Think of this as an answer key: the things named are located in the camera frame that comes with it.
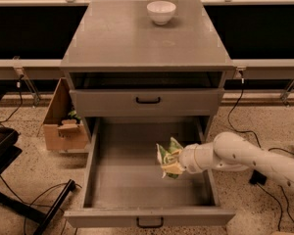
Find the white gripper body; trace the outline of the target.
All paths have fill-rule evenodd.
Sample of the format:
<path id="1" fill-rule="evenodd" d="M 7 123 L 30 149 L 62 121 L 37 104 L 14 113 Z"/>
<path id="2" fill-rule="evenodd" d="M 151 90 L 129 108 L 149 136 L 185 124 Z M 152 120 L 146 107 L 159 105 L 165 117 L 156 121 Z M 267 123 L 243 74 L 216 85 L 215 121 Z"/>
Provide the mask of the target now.
<path id="1" fill-rule="evenodd" d="M 191 174 L 200 172 L 200 167 L 197 165 L 195 158 L 197 148 L 197 144 L 188 145 L 183 148 L 179 155 L 179 163 L 188 173 Z"/>

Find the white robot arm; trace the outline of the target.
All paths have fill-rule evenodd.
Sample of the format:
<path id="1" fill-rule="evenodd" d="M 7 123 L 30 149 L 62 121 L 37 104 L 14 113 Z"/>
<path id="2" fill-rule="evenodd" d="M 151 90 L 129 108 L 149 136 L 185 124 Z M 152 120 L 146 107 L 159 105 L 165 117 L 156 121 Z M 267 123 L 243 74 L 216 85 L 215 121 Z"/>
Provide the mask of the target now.
<path id="1" fill-rule="evenodd" d="M 157 145 L 163 176 L 179 177 L 184 172 L 208 169 L 241 171 L 252 168 L 294 193 L 294 159 L 261 149 L 243 137 L 222 132 L 210 143 L 182 147 L 173 137 L 165 149 Z"/>

